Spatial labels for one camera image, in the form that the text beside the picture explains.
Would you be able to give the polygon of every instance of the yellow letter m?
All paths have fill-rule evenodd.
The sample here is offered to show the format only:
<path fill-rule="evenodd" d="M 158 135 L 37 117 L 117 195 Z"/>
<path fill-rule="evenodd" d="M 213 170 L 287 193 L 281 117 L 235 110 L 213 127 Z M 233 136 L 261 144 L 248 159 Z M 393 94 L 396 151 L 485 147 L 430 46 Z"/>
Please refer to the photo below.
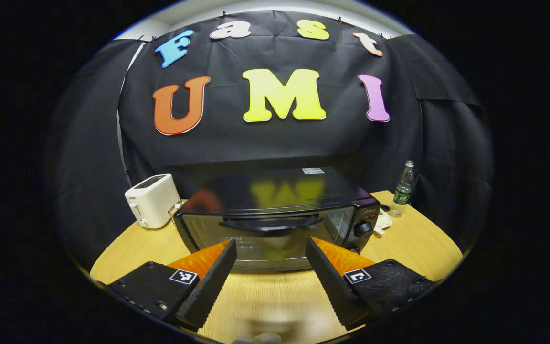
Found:
<path fill-rule="evenodd" d="M 249 111 L 243 115 L 246 122 L 264 122 L 271 119 L 266 109 L 265 98 L 279 116 L 284 119 L 296 98 L 296 109 L 292 116 L 296 119 L 325 119 L 326 112 L 319 106 L 317 78 L 319 73 L 310 69 L 295 70 L 284 86 L 277 76 L 268 69 L 251 69 L 243 73 L 249 80 Z"/>

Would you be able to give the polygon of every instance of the oven glass door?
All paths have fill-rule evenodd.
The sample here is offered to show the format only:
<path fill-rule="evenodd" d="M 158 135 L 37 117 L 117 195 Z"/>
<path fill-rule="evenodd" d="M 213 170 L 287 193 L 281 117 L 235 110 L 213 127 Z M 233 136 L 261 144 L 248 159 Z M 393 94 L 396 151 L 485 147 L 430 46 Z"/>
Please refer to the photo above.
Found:
<path fill-rule="evenodd" d="M 199 249 L 234 237 L 238 269 L 295 270 L 310 268 L 305 258 L 308 237 L 341 245 L 354 208 L 340 207 L 268 217 L 184 215 L 183 220 Z"/>

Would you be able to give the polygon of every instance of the orange letter u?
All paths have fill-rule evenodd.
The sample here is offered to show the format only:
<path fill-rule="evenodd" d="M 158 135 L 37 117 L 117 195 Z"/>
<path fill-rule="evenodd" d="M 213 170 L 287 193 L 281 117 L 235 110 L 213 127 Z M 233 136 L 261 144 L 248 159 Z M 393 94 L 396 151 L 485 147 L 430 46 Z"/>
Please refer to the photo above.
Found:
<path fill-rule="evenodd" d="M 152 98 L 154 105 L 154 126 L 164 135 L 177 135 L 192 130 L 203 117 L 203 93 L 205 85 L 209 83 L 209 76 L 186 81 L 184 85 L 190 90 L 188 100 L 188 114 L 184 118 L 175 119 L 172 115 L 173 95 L 177 91 L 177 85 L 169 85 L 157 89 Z"/>

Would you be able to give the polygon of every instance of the oven top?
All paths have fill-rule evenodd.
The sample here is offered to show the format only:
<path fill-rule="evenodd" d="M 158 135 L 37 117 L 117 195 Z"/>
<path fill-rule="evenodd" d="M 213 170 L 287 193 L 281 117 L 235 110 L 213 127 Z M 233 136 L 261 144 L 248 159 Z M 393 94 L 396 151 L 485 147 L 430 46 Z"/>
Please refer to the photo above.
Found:
<path fill-rule="evenodd" d="M 180 214 L 289 213 L 376 202 L 334 168 L 236 172 L 212 179 Z"/>

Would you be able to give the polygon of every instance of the oven door handle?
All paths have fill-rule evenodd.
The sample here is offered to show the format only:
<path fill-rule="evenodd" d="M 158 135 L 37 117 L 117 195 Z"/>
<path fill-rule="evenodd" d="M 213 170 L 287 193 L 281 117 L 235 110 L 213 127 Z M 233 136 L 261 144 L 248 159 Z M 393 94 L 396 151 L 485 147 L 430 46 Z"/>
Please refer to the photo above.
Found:
<path fill-rule="evenodd" d="M 221 226 L 242 231 L 258 231 L 258 232 L 273 232 L 273 231 L 289 231 L 292 229 L 305 228 L 310 225 L 318 224 L 324 218 L 318 215 L 310 217 L 284 217 L 275 219 L 235 219 L 224 220 L 220 222 Z"/>

